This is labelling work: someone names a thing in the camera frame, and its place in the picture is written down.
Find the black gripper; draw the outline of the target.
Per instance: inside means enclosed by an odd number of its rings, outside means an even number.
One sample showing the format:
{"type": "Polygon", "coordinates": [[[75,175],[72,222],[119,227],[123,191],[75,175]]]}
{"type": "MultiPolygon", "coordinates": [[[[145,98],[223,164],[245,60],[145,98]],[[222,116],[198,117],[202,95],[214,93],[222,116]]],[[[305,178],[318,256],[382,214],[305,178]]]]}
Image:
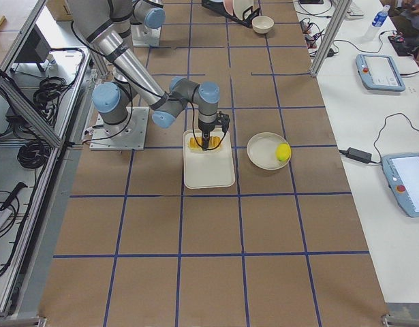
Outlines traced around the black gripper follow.
{"type": "Polygon", "coordinates": [[[198,128],[202,132],[202,149],[207,151],[210,146],[210,133],[214,130],[216,122],[198,121],[198,128]]]}

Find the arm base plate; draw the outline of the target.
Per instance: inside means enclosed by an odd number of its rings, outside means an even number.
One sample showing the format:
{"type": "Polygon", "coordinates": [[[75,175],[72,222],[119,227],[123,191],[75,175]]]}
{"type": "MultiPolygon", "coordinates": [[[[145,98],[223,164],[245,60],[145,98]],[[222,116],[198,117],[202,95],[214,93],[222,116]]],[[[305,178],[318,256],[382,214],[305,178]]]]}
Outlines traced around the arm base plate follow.
{"type": "Polygon", "coordinates": [[[118,125],[103,122],[100,114],[96,124],[101,125],[93,131],[89,148],[92,151],[142,151],[145,145],[149,118],[148,107],[127,107],[128,117],[118,125]]]}
{"type": "Polygon", "coordinates": [[[158,47],[161,28],[151,29],[145,25],[132,25],[131,36],[135,47],[158,47]]]}

